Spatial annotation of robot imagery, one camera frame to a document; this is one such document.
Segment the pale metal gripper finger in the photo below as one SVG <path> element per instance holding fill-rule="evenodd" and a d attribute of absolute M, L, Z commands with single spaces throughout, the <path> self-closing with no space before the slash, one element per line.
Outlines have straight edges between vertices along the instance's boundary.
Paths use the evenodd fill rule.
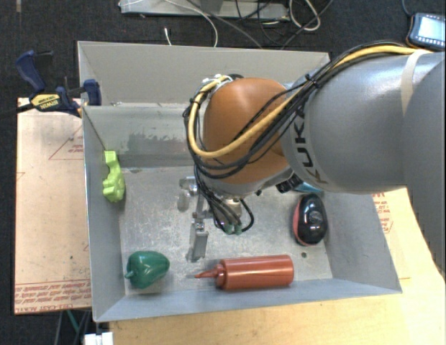
<path fill-rule="evenodd" d="M 202 216 L 194 212 L 193 219 L 190 228 L 189 248 L 186 256 L 189 262 L 197 262 L 205 258 L 209 237 L 209 232 L 206 230 L 205 221 Z"/>
<path fill-rule="evenodd" d="M 178 194 L 177 208 L 180 212 L 189 209 L 191 197 L 199 194 L 199 187 L 194 176 L 188 176 L 179 180 L 180 193 Z"/>

